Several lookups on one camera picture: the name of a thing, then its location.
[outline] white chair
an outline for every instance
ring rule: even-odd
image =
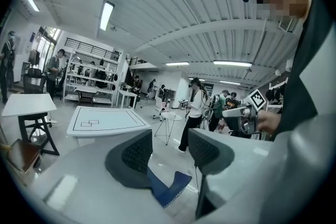
[[[154,110],[158,111],[159,113],[159,117],[160,117],[160,121],[162,121],[162,116],[161,113],[162,112],[167,112],[168,109],[165,108],[166,103],[162,102],[162,99],[159,97],[155,97],[155,106],[154,106]]]

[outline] black pants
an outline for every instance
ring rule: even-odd
[[[209,123],[209,131],[213,132],[214,130],[216,130],[218,124],[219,124],[219,120],[218,118],[215,117],[215,114],[212,115],[211,121]]]
[[[5,68],[0,70],[0,87],[1,87],[1,94],[2,94],[2,102],[6,103],[8,98],[7,98],[7,78],[6,78]]]
[[[54,94],[55,94],[55,80],[51,80],[47,77],[47,86],[48,86],[48,92],[50,94],[50,97],[52,100],[54,100]]]
[[[198,118],[189,117],[187,123],[184,126],[181,143],[179,146],[180,151],[186,151],[187,149],[189,128],[196,128],[201,123],[201,120],[202,120],[202,116],[199,116]]]

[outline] cable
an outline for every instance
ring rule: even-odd
[[[197,166],[195,165],[195,174],[196,174],[196,185],[197,185],[197,194],[198,196],[200,196],[200,191],[198,189],[198,181],[197,181],[197,170],[196,170]]]

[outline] glossy tile floor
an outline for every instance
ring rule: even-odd
[[[60,156],[58,157],[45,154],[43,156],[41,165],[36,169],[37,173],[34,175],[35,177],[38,176],[38,173],[42,173],[53,162],[56,162],[57,158],[66,155],[68,152],[78,147],[76,140],[66,134],[66,129],[77,106],[77,102],[66,100],[66,102],[63,103],[57,98],[55,98],[55,102],[57,104],[57,110],[51,112],[51,119],[57,120],[57,124],[53,124],[53,126],[49,128],[49,131],[51,133],[52,139],[56,144],[57,149],[59,150]],[[164,136],[165,123],[162,124],[161,128],[157,132],[157,134],[161,134],[163,136],[154,137],[154,133],[158,130],[160,126],[160,119],[153,119],[153,105],[154,101],[149,101],[148,105],[147,103],[141,101],[141,103],[138,103],[135,108],[136,113],[152,126],[153,154],[152,158],[149,161],[149,167],[153,171],[153,173],[167,186],[170,186],[173,182],[175,171],[180,171],[193,177],[193,179],[182,192],[182,194],[165,209],[169,215],[174,217],[177,223],[191,223],[193,222],[193,220],[195,220],[195,210],[198,200],[194,161],[188,150],[185,154],[182,154],[175,149],[175,147],[180,144],[182,131],[184,129],[185,110],[172,110],[173,112],[176,112],[178,115],[180,115],[182,117],[182,120],[175,121],[170,141],[166,146]],[[95,104],[94,106],[106,108],[109,107],[103,104]],[[14,143],[16,139],[20,138],[17,117],[1,118],[1,125],[9,144]],[[198,187],[200,188],[201,172],[198,169],[197,179]]]

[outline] black railing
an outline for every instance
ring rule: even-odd
[[[75,50],[81,50],[81,51],[88,52],[90,54],[95,54],[97,56],[108,58],[114,61],[118,61],[119,55],[120,55],[120,53],[117,51],[111,52],[108,50],[104,50],[96,46],[93,46],[91,44],[87,44],[84,42],[80,42],[78,40],[74,40],[72,38],[67,38],[67,41],[65,42],[65,46],[74,48]]]
[[[130,60],[130,66],[131,65],[137,65],[137,64],[139,64],[139,63],[146,63],[146,61],[144,61],[144,60],[141,60],[140,58],[138,58],[138,57],[132,57],[131,58],[131,60]]]

